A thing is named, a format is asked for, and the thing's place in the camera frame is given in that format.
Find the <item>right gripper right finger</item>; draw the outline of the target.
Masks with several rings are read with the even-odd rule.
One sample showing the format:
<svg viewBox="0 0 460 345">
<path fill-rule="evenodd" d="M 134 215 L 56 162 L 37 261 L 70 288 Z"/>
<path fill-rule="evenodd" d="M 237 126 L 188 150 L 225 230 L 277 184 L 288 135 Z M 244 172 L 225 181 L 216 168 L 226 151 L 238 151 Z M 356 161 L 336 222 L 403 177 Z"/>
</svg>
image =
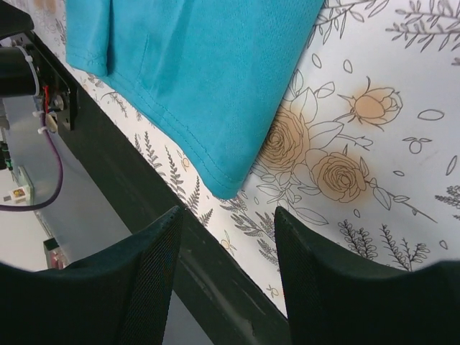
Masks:
<svg viewBox="0 0 460 345">
<path fill-rule="evenodd" d="M 275 242 L 294 344 L 457 344 L 459 263 L 415 272 L 317 234 L 283 207 Z"/>
</svg>

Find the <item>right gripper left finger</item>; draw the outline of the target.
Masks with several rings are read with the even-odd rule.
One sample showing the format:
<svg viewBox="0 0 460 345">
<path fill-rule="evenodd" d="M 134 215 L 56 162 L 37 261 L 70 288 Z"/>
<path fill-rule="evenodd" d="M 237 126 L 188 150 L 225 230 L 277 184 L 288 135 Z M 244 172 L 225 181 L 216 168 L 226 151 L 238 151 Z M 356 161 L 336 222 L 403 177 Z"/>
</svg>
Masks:
<svg viewBox="0 0 460 345">
<path fill-rule="evenodd" d="M 1 266 L 3 344 L 161 344 L 183 210 L 66 268 Z"/>
</svg>

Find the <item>teal t shirt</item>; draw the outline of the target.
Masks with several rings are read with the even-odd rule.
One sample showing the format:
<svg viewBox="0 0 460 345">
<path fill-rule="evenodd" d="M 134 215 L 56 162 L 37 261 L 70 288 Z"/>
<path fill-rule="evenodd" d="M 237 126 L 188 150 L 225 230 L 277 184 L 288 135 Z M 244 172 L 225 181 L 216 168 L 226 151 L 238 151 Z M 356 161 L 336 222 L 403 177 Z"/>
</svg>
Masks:
<svg viewBox="0 0 460 345">
<path fill-rule="evenodd" d="M 256 159 L 321 1 L 67 1 L 65 59 L 125 98 L 217 198 Z"/>
</svg>

